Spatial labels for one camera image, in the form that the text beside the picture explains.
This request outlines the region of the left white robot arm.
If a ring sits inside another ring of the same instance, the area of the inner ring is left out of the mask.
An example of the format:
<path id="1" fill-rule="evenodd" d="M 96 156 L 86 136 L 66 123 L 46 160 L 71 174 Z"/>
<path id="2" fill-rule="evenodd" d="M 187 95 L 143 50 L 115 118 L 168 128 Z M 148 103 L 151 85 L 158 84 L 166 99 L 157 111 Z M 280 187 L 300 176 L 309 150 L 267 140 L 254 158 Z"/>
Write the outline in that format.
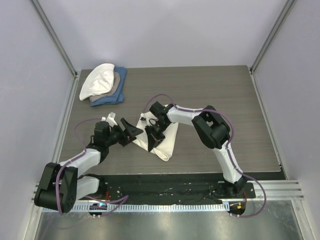
<path id="1" fill-rule="evenodd" d="M 102 199 L 107 192 L 106 186 L 98 177 L 84 173 L 102 163 L 111 146 L 120 144 L 124 147 L 144 132 L 124 118 L 120 121 L 122 126 L 111 116 L 103 117 L 95 124 L 90 142 L 81 153 L 60 163 L 48 163 L 35 192 L 34 204 L 64 214 L 87 195 Z"/>

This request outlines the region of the white cloth napkin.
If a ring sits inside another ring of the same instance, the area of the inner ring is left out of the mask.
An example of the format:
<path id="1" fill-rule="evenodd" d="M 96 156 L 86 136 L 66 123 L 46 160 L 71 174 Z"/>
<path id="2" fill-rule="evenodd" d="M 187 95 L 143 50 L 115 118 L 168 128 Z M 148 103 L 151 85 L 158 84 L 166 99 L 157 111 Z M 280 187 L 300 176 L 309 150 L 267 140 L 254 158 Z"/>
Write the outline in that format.
<path id="1" fill-rule="evenodd" d="M 149 111 L 143 112 L 147 117 L 147 122 L 141 122 L 140 116 L 139 120 L 136 124 L 136 127 L 143 130 L 143 133 L 136 137 L 136 140 L 133 141 L 138 147 L 142 148 L 143 150 L 148 152 L 148 140 L 147 134 L 145 131 L 146 126 L 154 126 L 156 127 L 156 117 Z M 173 155 L 173 151 L 175 148 L 176 143 L 176 136 L 178 132 L 179 124 L 178 123 L 171 123 L 168 128 L 163 132 L 165 135 L 165 139 L 163 142 L 155 147 L 151 152 L 156 156 L 158 156 L 162 161 L 167 162 Z"/>

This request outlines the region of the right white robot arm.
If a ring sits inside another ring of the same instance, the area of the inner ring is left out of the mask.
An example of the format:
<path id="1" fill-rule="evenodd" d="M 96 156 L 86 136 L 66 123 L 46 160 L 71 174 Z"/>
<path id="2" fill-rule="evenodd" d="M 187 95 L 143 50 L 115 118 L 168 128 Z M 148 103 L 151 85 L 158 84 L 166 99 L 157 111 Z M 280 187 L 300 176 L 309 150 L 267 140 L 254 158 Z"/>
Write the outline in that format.
<path id="1" fill-rule="evenodd" d="M 200 141 L 215 154 L 226 183 L 226 193 L 233 198 L 243 193 L 247 178 L 243 176 L 231 147 L 230 125 L 213 106 L 193 109 L 172 103 L 164 106 L 157 101 L 149 111 L 156 117 L 155 123 L 145 127 L 149 152 L 165 140 L 164 132 L 170 125 L 178 123 L 192 126 Z"/>

